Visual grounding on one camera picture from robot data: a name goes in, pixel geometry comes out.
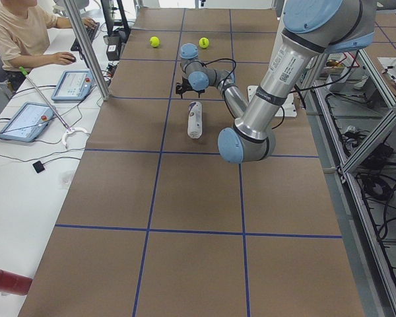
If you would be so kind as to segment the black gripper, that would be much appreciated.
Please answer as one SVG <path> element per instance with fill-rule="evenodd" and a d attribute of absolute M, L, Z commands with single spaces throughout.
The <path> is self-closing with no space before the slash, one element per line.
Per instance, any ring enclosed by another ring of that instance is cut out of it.
<path fill-rule="evenodd" d="M 197 92 L 189 83 L 187 79 L 182 79 L 181 82 L 176 83 L 175 93 L 177 95 L 183 96 L 186 92 L 193 91 Z"/>

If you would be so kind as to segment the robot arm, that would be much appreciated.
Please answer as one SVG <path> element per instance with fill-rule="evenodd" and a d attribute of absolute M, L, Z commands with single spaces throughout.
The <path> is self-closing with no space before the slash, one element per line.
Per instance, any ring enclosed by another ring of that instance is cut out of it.
<path fill-rule="evenodd" d="M 310 60 L 323 53 L 350 52 L 374 39 L 375 1 L 287 1 L 282 44 L 251 100 L 240 92 L 232 74 L 205 67 L 195 44 L 180 48 L 182 82 L 177 94 L 208 87 L 220 91 L 234 117 L 218 135 L 218 151 L 231 163 L 267 158 L 274 151 L 271 120 L 286 102 Z"/>

